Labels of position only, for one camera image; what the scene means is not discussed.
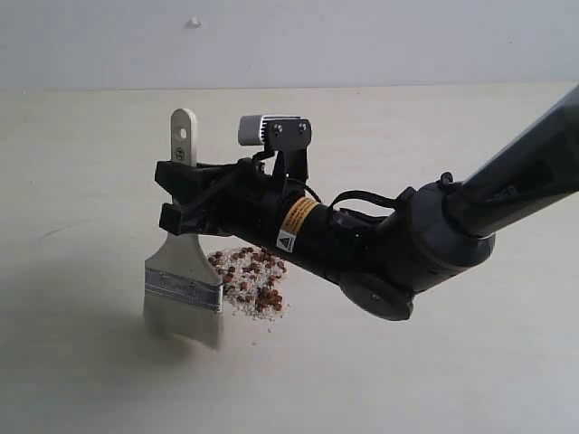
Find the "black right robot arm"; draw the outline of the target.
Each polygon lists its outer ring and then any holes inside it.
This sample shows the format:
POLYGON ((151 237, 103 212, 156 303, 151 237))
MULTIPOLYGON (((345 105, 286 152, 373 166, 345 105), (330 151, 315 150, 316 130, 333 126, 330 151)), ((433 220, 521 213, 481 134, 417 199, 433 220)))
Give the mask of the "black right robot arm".
POLYGON ((449 173, 395 198, 362 190, 323 204, 308 187, 312 128, 250 115, 238 141, 259 152, 227 165, 157 163, 173 235, 234 235, 340 287, 366 312, 402 321, 414 297, 487 260, 497 231, 578 189, 578 93, 569 91, 476 173, 449 173))

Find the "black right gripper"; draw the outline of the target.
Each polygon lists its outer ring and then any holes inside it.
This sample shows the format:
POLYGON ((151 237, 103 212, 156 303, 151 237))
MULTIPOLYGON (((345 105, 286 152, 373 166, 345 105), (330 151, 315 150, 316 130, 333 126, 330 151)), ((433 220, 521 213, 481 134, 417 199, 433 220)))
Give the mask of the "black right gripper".
POLYGON ((230 164, 185 165, 159 161, 155 182, 177 203, 161 207, 159 227, 175 236, 235 235, 244 240, 275 238, 284 213, 298 199, 312 197, 307 184, 307 151, 263 150, 230 164))

